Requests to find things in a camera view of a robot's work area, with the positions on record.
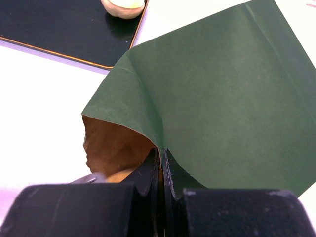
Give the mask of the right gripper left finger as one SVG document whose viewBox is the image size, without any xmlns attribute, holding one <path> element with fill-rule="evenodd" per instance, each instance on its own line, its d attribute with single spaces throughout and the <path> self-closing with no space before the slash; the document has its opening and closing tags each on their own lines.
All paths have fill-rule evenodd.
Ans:
<svg viewBox="0 0 316 237">
<path fill-rule="evenodd" d="M 152 148 L 145 158 L 145 161 L 123 179 L 121 183 L 133 183 L 139 194 L 146 196 L 159 170 L 158 166 L 159 152 L 157 148 Z"/>
</svg>

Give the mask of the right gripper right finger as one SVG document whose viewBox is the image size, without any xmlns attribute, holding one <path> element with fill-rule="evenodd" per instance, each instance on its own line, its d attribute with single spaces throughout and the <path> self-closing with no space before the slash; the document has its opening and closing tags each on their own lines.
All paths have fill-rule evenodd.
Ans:
<svg viewBox="0 0 316 237">
<path fill-rule="evenodd" d="M 168 148 L 162 152 L 162 181 L 165 200 L 181 200 L 193 191 L 208 189 L 176 161 Z"/>
</svg>

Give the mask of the metal tongs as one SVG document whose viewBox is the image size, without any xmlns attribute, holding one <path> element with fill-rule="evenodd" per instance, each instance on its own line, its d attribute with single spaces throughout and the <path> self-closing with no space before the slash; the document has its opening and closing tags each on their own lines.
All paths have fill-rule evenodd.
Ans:
<svg viewBox="0 0 316 237">
<path fill-rule="evenodd" d="M 106 182 L 106 177 L 102 173 L 91 173 L 72 181 L 71 184 L 92 184 Z"/>
</svg>

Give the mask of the green paper bag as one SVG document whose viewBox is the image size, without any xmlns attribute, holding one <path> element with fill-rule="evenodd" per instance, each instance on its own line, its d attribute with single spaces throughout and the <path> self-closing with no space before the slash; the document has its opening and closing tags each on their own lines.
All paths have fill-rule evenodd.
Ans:
<svg viewBox="0 0 316 237">
<path fill-rule="evenodd" d="M 106 176 L 167 148 L 209 188 L 316 180 L 316 70 L 272 0 L 252 0 L 127 51 L 82 112 Z"/>
</svg>

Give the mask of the round bun bread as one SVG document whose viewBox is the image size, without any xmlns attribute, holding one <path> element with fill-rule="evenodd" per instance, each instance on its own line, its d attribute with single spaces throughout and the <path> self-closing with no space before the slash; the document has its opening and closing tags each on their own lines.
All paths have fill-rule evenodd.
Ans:
<svg viewBox="0 0 316 237">
<path fill-rule="evenodd" d="M 105 10 L 113 17 L 134 19 L 145 7 L 144 0 L 101 0 Z"/>
</svg>

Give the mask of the sliced toast bread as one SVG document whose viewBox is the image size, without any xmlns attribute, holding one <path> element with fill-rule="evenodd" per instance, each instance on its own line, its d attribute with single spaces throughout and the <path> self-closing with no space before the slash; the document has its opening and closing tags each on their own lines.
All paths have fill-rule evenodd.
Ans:
<svg viewBox="0 0 316 237">
<path fill-rule="evenodd" d="M 110 175 L 106 178 L 108 183 L 119 183 L 123 181 L 127 176 L 129 176 L 135 169 L 126 169 L 120 172 L 117 172 L 113 175 Z"/>
</svg>

